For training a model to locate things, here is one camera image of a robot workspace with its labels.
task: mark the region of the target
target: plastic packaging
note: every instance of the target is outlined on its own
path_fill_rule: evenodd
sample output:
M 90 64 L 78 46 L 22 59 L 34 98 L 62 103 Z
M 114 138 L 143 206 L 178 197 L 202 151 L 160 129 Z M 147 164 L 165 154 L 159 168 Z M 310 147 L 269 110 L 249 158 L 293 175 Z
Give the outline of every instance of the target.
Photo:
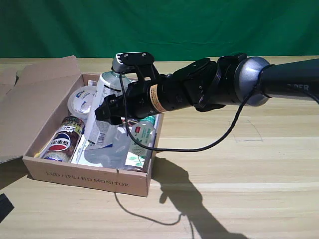
M 84 86 L 72 93 L 68 100 L 68 109 L 73 116 L 87 120 L 95 90 L 95 86 Z
M 130 81 L 126 76 L 122 76 L 122 80 L 126 90 Z M 96 93 L 84 131 L 85 138 L 90 142 L 87 150 L 110 147 L 113 144 L 118 127 L 110 125 L 108 122 L 98 121 L 95 118 L 95 109 L 103 103 L 106 96 L 113 94 L 116 96 L 122 94 L 119 74 L 113 71 L 104 72 L 100 75 L 96 86 Z
M 85 149 L 83 158 L 104 168 L 122 169 L 130 146 L 130 137 L 124 128 L 119 127 L 113 139 L 113 146 L 99 149 Z

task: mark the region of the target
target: white bottle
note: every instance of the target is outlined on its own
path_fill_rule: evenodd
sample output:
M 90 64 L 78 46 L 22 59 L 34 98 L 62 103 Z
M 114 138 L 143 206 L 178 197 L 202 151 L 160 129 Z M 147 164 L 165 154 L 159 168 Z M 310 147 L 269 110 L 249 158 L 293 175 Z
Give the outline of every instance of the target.
M 126 90 L 130 81 L 124 75 L 122 75 L 122 81 L 124 89 Z M 106 96 L 120 96 L 121 94 L 122 89 L 119 74 L 115 73 L 114 71 L 102 73 L 96 86 L 96 93 L 84 131 L 85 139 L 90 142 L 87 150 L 112 146 L 118 126 L 111 125 L 105 121 L 96 120 L 95 109 L 97 109 L 103 103 L 103 100 Z
M 132 135 L 134 138 L 145 146 L 152 146 L 156 130 L 154 128 L 156 118 L 149 116 L 142 119 L 132 128 Z M 133 140 L 130 142 L 129 152 L 124 164 L 124 170 L 145 171 L 144 164 L 148 164 L 149 150 L 139 146 Z

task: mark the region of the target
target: table surface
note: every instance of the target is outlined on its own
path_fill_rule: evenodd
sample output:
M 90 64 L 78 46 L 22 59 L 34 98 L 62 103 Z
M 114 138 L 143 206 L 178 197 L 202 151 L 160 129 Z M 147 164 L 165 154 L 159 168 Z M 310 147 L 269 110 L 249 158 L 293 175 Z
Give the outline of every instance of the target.
M 273 64 L 318 58 L 266 57 Z M 43 59 L 0 59 L 0 70 Z M 111 59 L 82 58 L 83 72 Z M 156 62 L 169 73 L 190 62 Z M 165 113 L 160 147 L 195 148 L 219 138 L 237 107 Z M 157 154 L 147 198 L 27 178 L 20 160 L 0 165 L 0 192 L 15 209 L 2 239 L 318 239 L 319 108 L 271 99 L 245 107 L 221 144 L 199 153 Z

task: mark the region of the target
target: cardboard box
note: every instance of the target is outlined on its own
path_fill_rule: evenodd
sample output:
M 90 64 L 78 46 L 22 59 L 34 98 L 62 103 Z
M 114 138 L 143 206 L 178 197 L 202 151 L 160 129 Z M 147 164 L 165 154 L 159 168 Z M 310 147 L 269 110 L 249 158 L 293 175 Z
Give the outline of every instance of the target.
M 35 180 L 147 196 L 156 152 L 147 173 L 34 158 L 70 115 L 67 100 L 71 93 L 98 78 L 99 74 L 82 74 L 74 56 L 26 66 L 16 86 L 0 102 L 0 159 L 23 156 Z
M 14 87 L 16 82 L 16 70 L 8 68 L 0 72 L 0 102 Z

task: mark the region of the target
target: can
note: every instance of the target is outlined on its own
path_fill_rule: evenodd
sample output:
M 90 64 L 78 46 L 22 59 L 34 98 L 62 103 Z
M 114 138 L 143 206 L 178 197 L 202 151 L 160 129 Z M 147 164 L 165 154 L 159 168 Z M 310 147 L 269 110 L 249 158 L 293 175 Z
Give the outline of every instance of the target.
M 68 116 L 62 121 L 44 159 L 70 162 L 84 131 L 84 122 L 78 117 Z

